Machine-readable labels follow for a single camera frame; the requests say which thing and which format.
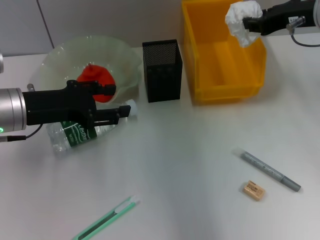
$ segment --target gray marker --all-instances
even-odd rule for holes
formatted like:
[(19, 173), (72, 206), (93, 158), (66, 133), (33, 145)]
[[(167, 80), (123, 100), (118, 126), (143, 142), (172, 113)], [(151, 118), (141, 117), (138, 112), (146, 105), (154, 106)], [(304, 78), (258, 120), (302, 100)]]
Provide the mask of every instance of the gray marker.
[(242, 160), (245, 160), (249, 164), (255, 166), (257, 169), (260, 169), (262, 172), (268, 174), (270, 177), (282, 183), (283, 185), (286, 185), (288, 188), (292, 189), (293, 191), (298, 192), (300, 190), (301, 186), (299, 184), (295, 183), (290, 178), (286, 177), (282, 173), (270, 167), (268, 164), (259, 160), (258, 158), (251, 155), (247, 151), (241, 148), (237, 148), (232, 150), (232, 153), (238, 156), (239, 158), (241, 158)]

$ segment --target white tissue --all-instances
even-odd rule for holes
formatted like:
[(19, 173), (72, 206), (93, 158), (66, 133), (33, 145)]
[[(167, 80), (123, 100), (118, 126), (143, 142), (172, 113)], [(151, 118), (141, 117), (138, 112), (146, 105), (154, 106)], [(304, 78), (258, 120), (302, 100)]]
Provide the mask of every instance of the white tissue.
[(260, 18), (262, 10), (256, 1), (239, 1), (230, 5), (225, 16), (225, 23), (228, 25), (230, 34), (238, 39), (239, 45), (246, 48), (254, 43), (260, 33), (249, 32), (245, 29), (243, 18)]

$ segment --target gray wall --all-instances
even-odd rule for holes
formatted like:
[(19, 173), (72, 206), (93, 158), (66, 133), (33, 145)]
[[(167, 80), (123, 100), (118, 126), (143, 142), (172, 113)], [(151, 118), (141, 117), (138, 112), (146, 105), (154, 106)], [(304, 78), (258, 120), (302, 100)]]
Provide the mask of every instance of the gray wall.
[[(76, 36), (108, 35), (133, 47), (183, 36), (181, 0), (38, 0), (52, 43)], [(287, 0), (257, 0), (262, 8)], [(297, 33), (318, 32), (315, 27)], [(285, 35), (281, 30), (273, 35)], [(0, 50), (5, 56), (52, 49), (37, 0), (0, 0)]]

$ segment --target green bottle label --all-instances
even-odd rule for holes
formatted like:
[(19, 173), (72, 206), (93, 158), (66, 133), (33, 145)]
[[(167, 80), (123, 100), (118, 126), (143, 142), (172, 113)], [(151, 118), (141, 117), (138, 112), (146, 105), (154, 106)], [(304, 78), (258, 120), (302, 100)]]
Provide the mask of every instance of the green bottle label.
[(74, 121), (62, 121), (61, 125), (71, 147), (97, 137), (97, 133), (94, 128), (86, 129)]

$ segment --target black mesh pencil holder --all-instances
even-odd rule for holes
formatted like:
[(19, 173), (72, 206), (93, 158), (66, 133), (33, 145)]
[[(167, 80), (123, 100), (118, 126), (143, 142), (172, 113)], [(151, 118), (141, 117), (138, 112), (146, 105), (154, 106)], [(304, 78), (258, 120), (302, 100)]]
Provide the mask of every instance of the black mesh pencil holder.
[(142, 43), (148, 102), (180, 99), (182, 59), (177, 40)]

